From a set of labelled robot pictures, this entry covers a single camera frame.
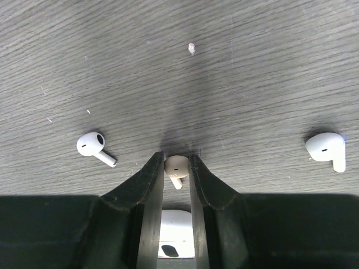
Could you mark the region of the pink earbud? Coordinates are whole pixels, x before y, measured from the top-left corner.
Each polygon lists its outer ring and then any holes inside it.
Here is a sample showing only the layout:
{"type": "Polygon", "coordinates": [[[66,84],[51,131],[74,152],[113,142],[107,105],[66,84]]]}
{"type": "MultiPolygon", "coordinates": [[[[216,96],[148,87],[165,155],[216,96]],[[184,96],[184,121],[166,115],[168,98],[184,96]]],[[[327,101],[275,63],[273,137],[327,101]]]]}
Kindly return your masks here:
{"type": "Polygon", "coordinates": [[[174,155],[164,162],[164,170],[176,190],[183,188],[182,179],[189,175],[189,159],[185,156],[174,155]]]}

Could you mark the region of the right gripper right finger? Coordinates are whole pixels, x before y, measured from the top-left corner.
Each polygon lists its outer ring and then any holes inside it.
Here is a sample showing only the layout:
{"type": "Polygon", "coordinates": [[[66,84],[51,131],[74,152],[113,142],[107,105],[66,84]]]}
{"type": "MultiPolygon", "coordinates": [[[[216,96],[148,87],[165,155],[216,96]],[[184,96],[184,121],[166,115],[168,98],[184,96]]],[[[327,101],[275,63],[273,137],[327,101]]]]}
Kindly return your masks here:
{"type": "Polygon", "coordinates": [[[190,157],[197,268],[357,268],[358,197],[239,193],[190,157]]]}

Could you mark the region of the white charging case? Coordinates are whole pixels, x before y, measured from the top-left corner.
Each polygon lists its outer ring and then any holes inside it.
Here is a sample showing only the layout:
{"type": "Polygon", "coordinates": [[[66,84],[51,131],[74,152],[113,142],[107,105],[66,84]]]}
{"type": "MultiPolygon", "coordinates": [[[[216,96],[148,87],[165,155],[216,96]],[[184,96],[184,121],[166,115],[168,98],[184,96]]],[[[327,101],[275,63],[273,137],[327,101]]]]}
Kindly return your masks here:
{"type": "Polygon", "coordinates": [[[163,210],[158,258],[195,258],[192,215],[184,210],[163,210]]]}

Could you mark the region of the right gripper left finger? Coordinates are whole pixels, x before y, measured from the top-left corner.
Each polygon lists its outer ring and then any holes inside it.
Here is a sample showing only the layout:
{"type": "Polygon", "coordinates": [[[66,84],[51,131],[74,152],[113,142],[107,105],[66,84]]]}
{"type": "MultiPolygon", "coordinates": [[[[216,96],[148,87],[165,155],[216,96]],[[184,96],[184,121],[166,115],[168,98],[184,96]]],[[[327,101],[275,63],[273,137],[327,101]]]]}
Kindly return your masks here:
{"type": "Polygon", "coordinates": [[[2,268],[156,268],[164,155],[102,196],[1,197],[2,268]]]}

